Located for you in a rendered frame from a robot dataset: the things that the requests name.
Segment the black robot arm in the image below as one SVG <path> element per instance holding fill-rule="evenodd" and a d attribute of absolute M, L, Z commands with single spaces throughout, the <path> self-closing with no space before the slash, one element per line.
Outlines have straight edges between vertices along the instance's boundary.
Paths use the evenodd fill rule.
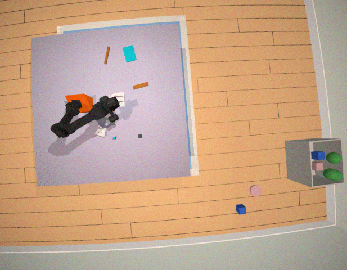
<path fill-rule="evenodd" d="M 88 114 L 82 116 L 78 120 L 71 122 L 73 116 L 76 116 L 80 113 L 79 108 L 82 107 L 80 100 L 71 100 L 72 102 L 68 102 L 66 106 L 66 113 L 64 117 L 60 120 L 59 123 L 51 126 L 50 130 L 54 132 L 59 138 L 68 137 L 70 134 L 73 134 L 77 129 L 84 126 L 85 124 L 95 120 L 104 118 L 108 113 L 110 113 L 110 109 L 115 111 L 118 107 L 120 107 L 116 97 L 112 97 L 106 99 L 105 101 L 98 101 L 95 105 L 92 105 L 92 109 Z M 107 112 L 106 112 L 107 111 Z"/>

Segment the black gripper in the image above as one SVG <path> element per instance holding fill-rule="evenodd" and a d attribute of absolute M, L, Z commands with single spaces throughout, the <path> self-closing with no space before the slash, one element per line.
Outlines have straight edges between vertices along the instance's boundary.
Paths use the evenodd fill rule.
<path fill-rule="evenodd" d="M 109 99 L 108 96 L 103 96 L 103 97 L 99 98 L 99 101 L 105 101 L 106 99 Z M 108 117 L 109 121 L 114 122 L 114 121 L 118 120 L 119 119 L 118 115 L 114 114 L 111 109 L 110 109 L 110 111 L 111 111 L 110 112 L 111 116 Z"/>

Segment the teal flat square plate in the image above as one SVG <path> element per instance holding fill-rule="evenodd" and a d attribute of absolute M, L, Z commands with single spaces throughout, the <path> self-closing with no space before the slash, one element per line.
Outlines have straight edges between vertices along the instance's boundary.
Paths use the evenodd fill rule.
<path fill-rule="evenodd" d="M 131 61 L 136 60 L 136 56 L 135 56 L 135 51 L 134 51 L 133 45 L 127 46 L 127 47 L 123 47 L 123 52 L 124 52 L 124 55 L 125 55 L 126 62 L 131 62 Z"/>

